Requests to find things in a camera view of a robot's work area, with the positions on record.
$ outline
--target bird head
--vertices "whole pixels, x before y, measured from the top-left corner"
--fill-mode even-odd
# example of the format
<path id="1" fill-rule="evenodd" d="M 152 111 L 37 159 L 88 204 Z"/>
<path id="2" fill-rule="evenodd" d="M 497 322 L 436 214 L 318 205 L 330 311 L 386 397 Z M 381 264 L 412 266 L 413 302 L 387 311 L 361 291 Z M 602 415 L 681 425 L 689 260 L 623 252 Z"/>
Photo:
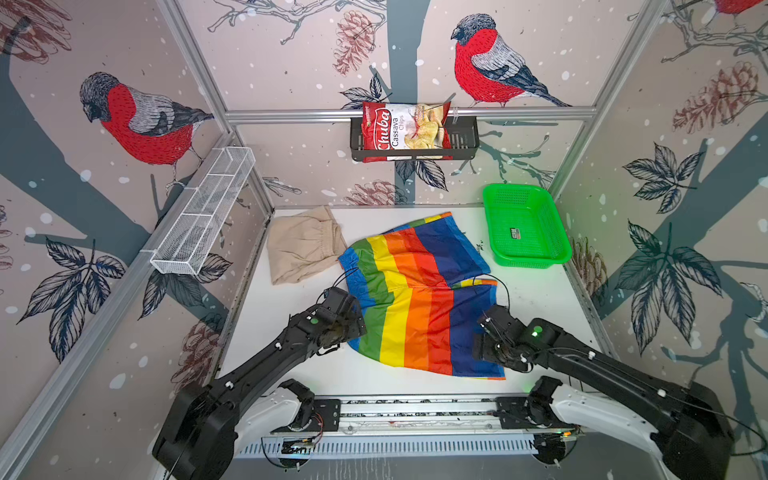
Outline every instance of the bird head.
<path id="1" fill-rule="evenodd" d="M 95 119 L 111 121 L 109 113 L 108 95 L 112 88 L 120 82 L 108 73 L 99 71 L 86 78 L 80 87 L 80 101 L 83 104 L 83 112 L 88 121 Z"/>
<path id="2" fill-rule="evenodd" d="M 462 47 L 475 36 L 475 33 L 485 29 L 496 29 L 496 22 L 490 15 L 485 13 L 475 13 L 467 15 L 456 25 L 451 35 L 452 40 L 456 40 Z"/>

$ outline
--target pine cone illustration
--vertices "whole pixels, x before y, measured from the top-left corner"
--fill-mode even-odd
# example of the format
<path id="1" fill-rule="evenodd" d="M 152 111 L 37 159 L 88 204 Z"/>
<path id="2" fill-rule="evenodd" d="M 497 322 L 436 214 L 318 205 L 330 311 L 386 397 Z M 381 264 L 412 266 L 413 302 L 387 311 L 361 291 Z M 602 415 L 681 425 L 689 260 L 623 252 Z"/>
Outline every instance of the pine cone illustration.
<path id="1" fill-rule="evenodd" d="M 589 246 L 588 238 L 576 241 L 571 238 L 573 249 L 573 261 L 581 281 L 589 292 L 593 302 L 602 304 L 605 301 L 607 289 L 608 271 L 605 268 L 605 259 L 593 247 Z"/>
<path id="2" fill-rule="evenodd" d="M 374 180 L 371 184 L 355 184 L 355 190 L 350 190 L 351 197 L 344 200 L 352 205 L 396 205 L 398 200 L 403 202 L 405 196 L 390 182 Z"/>
<path id="3" fill-rule="evenodd" d="M 373 51 L 375 27 L 362 12 L 351 10 L 344 13 L 344 20 L 336 26 L 336 50 L 333 67 L 342 75 L 350 69 L 356 71 L 368 60 Z"/>
<path id="4" fill-rule="evenodd" d="M 18 33 L 11 55 L 45 63 L 59 48 L 72 49 L 67 42 L 72 36 L 63 22 L 72 17 L 51 0 L 0 0 L 0 39 L 5 41 L 23 18 L 31 24 Z"/>
<path id="5" fill-rule="evenodd" d="M 170 378 L 171 383 L 176 384 L 176 392 L 192 382 L 198 382 L 201 385 L 205 382 L 205 377 L 213 364 L 214 352 L 218 344 L 218 333 L 210 329 L 205 323 L 195 323 L 187 336 L 184 337 L 181 357 L 179 358 L 179 367 L 181 368 Z"/>
<path id="6" fill-rule="evenodd" d="M 686 127 L 692 134 L 706 126 L 729 124 L 761 95 L 757 91 L 757 80 L 757 68 L 748 61 L 738 61 L 733 67 L 721 69 L 707 86 L 685 101 L 682 110 L 675 111 L 672 129 Z"/>

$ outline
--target folded beige cloth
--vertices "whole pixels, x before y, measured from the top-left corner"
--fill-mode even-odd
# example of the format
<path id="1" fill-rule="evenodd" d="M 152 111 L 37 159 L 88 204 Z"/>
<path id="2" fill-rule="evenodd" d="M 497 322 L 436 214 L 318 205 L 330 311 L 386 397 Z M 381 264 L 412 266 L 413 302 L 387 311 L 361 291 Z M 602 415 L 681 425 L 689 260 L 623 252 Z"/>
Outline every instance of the folded beige cloth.
<path id="1" fill-rule="evenodd" d="M 275 218 L 266 242 L 272 284 L 298 283 L 320 273 L 333 265 L 344 250 L 341 227 L 328 207 Z"/>

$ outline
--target green stripe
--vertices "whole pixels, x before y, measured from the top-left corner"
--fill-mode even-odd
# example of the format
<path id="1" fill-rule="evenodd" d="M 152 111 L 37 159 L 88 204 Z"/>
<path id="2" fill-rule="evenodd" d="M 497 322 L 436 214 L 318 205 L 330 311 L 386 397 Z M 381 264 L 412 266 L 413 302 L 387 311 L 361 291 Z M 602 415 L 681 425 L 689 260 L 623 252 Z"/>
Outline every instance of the green stripe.
<path id="1" fill-rule="evenodd" d="M 378 361 L 382 348 L 386 310 L 395 302 L 395 295 L 388 291 L 384 273 L 379 272 L 379 269 L 376 268 L 373 248 L 368 239 L 355 242 L 352 248 L 357 253 L 357 257 L 360 258 L 357 266 L 368 283 L 368 294 L 376 302 L 375 306 L 366 310 L 365 321 L 368 333 L 360 339 L 358 352 Z"/>

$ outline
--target gray floor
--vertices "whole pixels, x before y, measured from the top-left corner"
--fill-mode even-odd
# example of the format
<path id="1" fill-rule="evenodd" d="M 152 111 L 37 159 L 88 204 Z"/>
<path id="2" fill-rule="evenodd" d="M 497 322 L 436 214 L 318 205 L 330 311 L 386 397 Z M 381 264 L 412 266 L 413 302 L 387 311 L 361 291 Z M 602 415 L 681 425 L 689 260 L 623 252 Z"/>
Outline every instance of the gray floor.
<path id="1" fill-rule="evenodd" d="M 223 480 L 661 480 L 651 457 L 606 435 L 578 440 L 561 467 L 546 467 L 530 455 L 312 460 L 300 472 L 263 459 L 234 460 Z"/>

